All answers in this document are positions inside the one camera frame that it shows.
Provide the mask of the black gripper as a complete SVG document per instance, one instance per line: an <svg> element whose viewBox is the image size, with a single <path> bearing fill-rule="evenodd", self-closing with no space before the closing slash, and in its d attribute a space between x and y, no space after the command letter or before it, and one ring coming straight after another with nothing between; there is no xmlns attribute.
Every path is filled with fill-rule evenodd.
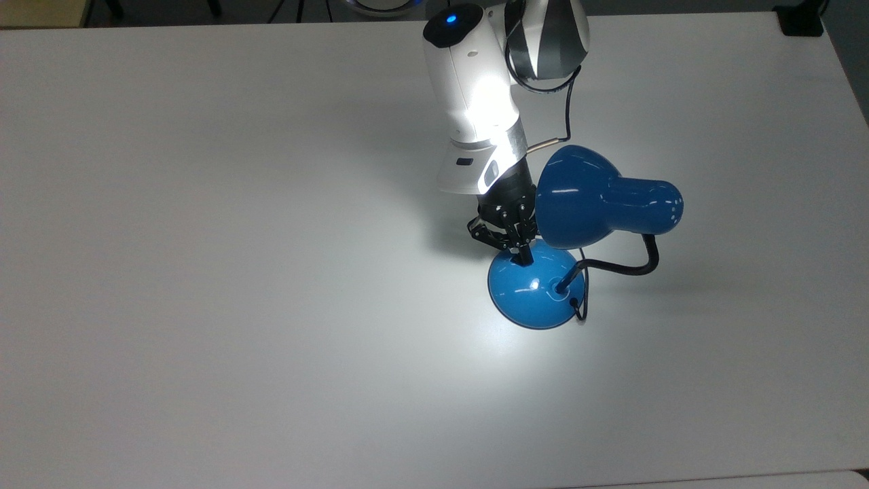
<svg viewBox="0 0 869 489"><path fill-rule="evenodd" d="M528 167L521 159L508 169L484 194L477 197L479 216L466 224L471 238L495 249L509 249L513 263L534 263L531 244L537 236L534 217L536 186ZM505 213L505 231L491 229L483 219L501 219Z"/></svg>

